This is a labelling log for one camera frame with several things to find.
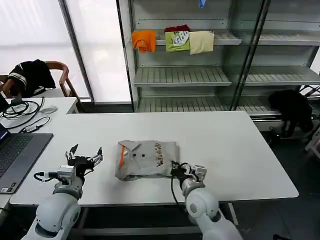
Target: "laptop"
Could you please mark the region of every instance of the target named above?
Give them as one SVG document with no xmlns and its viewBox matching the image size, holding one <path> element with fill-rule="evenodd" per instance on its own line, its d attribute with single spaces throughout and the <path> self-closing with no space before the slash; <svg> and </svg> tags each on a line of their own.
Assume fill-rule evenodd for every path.
<svg viewBox="0 0 320 240">
<path fill-rule="evenodd" d="M 51 133 L 10 133 L 0 124 L 0 194 L 17 190 L 52 137 Z"/>
</svg>

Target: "folded shirt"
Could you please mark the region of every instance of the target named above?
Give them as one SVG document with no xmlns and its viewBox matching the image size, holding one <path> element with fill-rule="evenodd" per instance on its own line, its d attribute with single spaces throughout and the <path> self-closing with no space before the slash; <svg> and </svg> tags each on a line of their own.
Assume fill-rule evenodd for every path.
<svg viewBox="0 0 320 240">
<path fill-rule="evenodd" d="M 211 31 L 192 31 L 189 33 L 190 55 L 212 52 L 215 34 Z"/>
<path fill-rule="evenodd" d="M 156 51 L 157 33 L 152 30 L 136 31 L 132 33 L 132 44 L 135 49 L 140 49 L 140 53 Z"/>
<path fill-rule="evenodd" d="M 179 52 L 190 50 L 190 33 L 188 31 L 174 31 L 165 33 L 166 51 Z"/>
<path fill-rule="evenodd" d="M 130 141 L 118 143 L 115 176 L 122 181 L 140 178 L 169 178 L 174 163 L 179 163 L 175 141 Z"/>
<path fill-rule="evenodd" d="M 186 24 L 182 26 L 171 26 L 167 27 L 164 32 L 190 32 L 190 28 Z"/>
</svg>

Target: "laptop keyboard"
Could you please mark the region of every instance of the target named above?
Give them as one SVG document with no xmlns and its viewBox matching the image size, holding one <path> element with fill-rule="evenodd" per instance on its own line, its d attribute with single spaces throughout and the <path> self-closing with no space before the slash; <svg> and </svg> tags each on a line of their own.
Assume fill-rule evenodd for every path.
<svg viewBox="0 0 320 240">
<path fill-rule="evenodd" d="M 0 178 L 5 174 L 31 139 L 32 136 L 14 136 L 12 140 L 0 150 Z"/>
</svg>

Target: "computer mouse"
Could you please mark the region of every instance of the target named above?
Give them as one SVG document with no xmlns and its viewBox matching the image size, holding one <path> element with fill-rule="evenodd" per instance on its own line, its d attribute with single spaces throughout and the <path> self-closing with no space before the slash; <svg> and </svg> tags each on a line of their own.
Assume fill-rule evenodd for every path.
<svg viewBox="0 0 320 240">
<path fill-rule="evenodd" d="M 48 115 L 48 114 L 53 114 L 57 110 L 58 110 L 57 106 L 52 105 L 52 106 L 48 106 L 46 108 L 41 109 L 40 113 Z"/>
</svg>

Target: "blue tag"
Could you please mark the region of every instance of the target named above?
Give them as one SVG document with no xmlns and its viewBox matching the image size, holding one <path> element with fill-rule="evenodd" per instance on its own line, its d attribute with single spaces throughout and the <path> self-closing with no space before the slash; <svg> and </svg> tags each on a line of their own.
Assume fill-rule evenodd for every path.
<svg viewBox="0 0 320 240">
<path fill-rule="evenodd" d="M 206 4 L 206 0 L 199 0 L 199 7 L 202 9 Z"/>
</svg>

